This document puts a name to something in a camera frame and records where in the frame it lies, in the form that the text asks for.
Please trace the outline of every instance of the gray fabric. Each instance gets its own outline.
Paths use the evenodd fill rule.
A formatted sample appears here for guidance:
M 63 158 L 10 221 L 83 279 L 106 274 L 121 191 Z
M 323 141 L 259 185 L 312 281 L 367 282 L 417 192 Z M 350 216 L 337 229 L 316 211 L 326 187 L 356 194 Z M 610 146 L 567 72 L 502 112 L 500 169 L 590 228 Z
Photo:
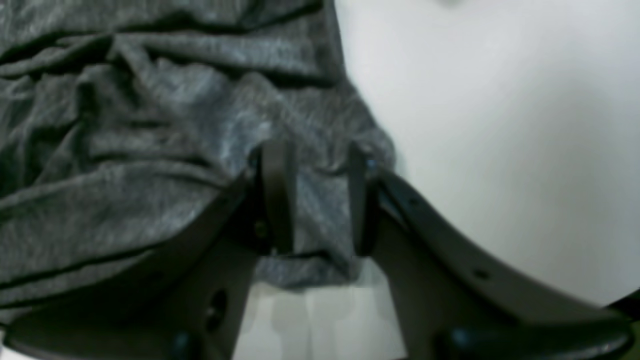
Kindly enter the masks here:
M 295 250 L 320 255 L 257 278 L 354 279 L 346 149 L 394 152 L 348 83 L 331 1 L 0 0 L 3 319 L 122 271 L 268 138 L 296 144 Z

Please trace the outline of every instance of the white table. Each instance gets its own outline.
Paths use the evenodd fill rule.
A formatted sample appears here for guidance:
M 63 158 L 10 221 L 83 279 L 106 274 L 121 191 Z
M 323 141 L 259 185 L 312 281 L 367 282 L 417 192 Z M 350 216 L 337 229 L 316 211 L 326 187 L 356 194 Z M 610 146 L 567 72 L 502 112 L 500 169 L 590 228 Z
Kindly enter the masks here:
M 349 74 L 398 172 L 450 222 L 594 304 L 640 286 L 639 2 L 336 1 Z M 403 356 L 369 262 L 350 287 L 254 286 L 234 359 Z

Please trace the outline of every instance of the black plastic part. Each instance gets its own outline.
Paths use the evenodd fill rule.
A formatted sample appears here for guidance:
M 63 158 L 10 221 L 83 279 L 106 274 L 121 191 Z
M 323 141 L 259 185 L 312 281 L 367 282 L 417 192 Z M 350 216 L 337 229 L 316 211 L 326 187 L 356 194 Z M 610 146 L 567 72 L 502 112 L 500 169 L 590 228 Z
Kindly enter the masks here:
M 409 184 L 350 149 L 358 254 L 386 273 L 411 360 L 613 360 L 633 344 L 614 311 L 515 272 L 468 241 Z M 232 357 L 253 269 L 292 249 L 295 191 L 283 143 L 146 260 L 9 327 L 5 343 L 43 360 Z
M 628 349 L 624 322 L 566 326 L 462 327 L 439 339 L 442 359 L 617 359 Z
M 270 140 L 262 145 L 261 179 L 267 224 L 273 247 L 279 254 L 293 252 L 296 209 L 296 169 L 292 145 Z M 260 223 L 256 229 L 260 235 Z
M 365 154 L 357 152 L 352 149 L 351 160 L 362 164 Z M 366 176 L 349 175 L 351 198 L 358 201 L 352 208 L 362 216 L 354 226 L 367 228 L 353 231 L 374 229 L 371 257 L 387 275 L 409 359 L 603 360 L 619 358 L 633 344 L 628 323 L 616 313 L 510 269 L 401 178 L 367 171 L 378 176 L 378 200 L 363 201 Z
M 180 234 L 114 278 L 19 318 L 5 344 L 43 360 L 231 359 L 264 242 L 291 241 L 289 217 L 267 216 L 265 237 L 247 226 L 291 203 L 290 160 L 285 146 L 264 144 Z
M 640 290 L 614 302 L 609 308 L 622 312 L 633 322 L 640 321 Z
M 351 234 L 356 255 L 370 256 L 376 240 L 380 206 L 378 167 L 355 143 L 349 148 L 349 205 Z

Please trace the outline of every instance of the black mount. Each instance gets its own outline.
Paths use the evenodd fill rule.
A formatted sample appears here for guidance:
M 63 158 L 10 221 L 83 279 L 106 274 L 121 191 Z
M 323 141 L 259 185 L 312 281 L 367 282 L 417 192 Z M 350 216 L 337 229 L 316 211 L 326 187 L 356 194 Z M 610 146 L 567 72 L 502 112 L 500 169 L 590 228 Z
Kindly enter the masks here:
M 33 311 L 5 343 L 43 360 L 232 358 L 259 256 L 293 249 L 290 146 L 269 141 L 183 232 L 123 273 Z M 483 252 L 350 148 L 353 241 L 386 273 L 409 359 L 619 359 L 627 321 Z

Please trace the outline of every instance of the screw hole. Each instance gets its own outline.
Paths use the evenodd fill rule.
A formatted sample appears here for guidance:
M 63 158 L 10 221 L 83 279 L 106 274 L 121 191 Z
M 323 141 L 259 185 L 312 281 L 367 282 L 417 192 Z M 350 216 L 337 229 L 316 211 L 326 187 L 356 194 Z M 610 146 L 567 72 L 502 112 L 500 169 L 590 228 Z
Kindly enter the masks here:
M 218 290 L 209 303 L 205 312 L 205 328 L 208 332 L 214 332 L 225 318 L 227 312 L 227 292 Z
M 474 270 L 474 276 L 477 277 L 478 279 L 482 279 L 482 280 L 489 280 L 491 279 L 491 275 L 482 270 L 482 269 L 475 269 Z

